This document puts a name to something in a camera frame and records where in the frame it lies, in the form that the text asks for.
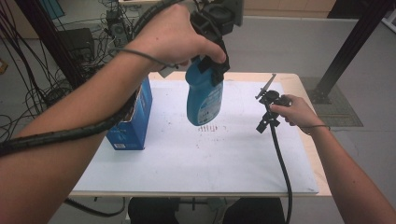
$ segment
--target black stand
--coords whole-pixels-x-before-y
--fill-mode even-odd
[[[328,94],[332,87],[343,75],[375,27],[384,18],[392,3],[393,0],[375,0],[368,6],[317,87],[312,91],[308,90],[308,96],[313,104],[329,104],[331,102]]]

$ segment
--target gray floor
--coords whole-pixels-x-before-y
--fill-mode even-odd
[[[322,77],[355,23],[246,18],[242,27],[225,36],[231,71]],[[0,56],[7,58],[3,51]],[[18,78],[11,77],[13,71],[11,66],[7,74],[0,76],[0,114],[12,113],[13,108],[20,109],[22,104],[16,97],[4,97],[7,96],[4,92],[13,92],[21,84]],[[396,34],[379,24],[337,82],[364,126],[336,127],[333,133],[396,207],[394,71]],[[96,203],[91,198],[79,200],[106,211],[121,207],[121,199],[100,198]],[[215,215],[205,205],[198,205],[196,211],[183,205],[181,211],[177,217],[184,224],[212,223]],[[50,223],[121,223],[124,218],[125,214],[113,218],[93,217],[63,205]],[[291,223],[341,222],[332,198],[294,199]]]

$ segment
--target electronic equipment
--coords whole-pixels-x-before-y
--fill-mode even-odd
[[[106,21],[108,31],[114,38],[114,46],[120,48],[127,45],[131,37],[120,10],[108,10],[106,12]]]
[[[58,31],[70,56],[79,63],[94,59],[94,41],[89,28]]]

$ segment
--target coiled black cable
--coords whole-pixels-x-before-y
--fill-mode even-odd
[[[282,173],[283,176],[285,177],[285,182],[286,182],[286,187],[288,189],[288,214],[286,217],[286,224],[290,223],[290,219],[291,219],[291,210],[292,210],[292,205],[293,205],[293,192],[291,189],[291,183],[290,183],[290,179],[289,179],[289,175],[288,175],[288,170],[286,169],[286,165],[285,162],[283,161],[282,158],[282,153],[280,152],[280,147],[279,147],[279,143],[277,142],[277,137],[276,137],[276,130],[275,130],[275,124],[274,124],[274,117],[271,113],[271,109],[270,106],[268,104],[268,101],[264,98],[263,99],[264,105],[265,105],[265,109],[267,110],[267,113],[269,115],[269,124],[270,124],[270,128],[271,128],[271,135],[273,136],[273,140],[274,140],[274,145],[275,145],[275,149],[276,149],[276,155],[277,158],[279,159],[279,164],[280,164],[280,168],[282,169]]]

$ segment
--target wrist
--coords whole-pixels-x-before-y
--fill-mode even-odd
[[[303,133],[306,133],[308,135],[312,135],[314,132],[316,132],[317,130],[319,131],[330,131],[331,128],[330,126],[327,126],[326,124],[317,124],[317,125],[312,125],[312,126],[305,126],[305,127],[299,127],[301,129],[301,131],[303,131]]]

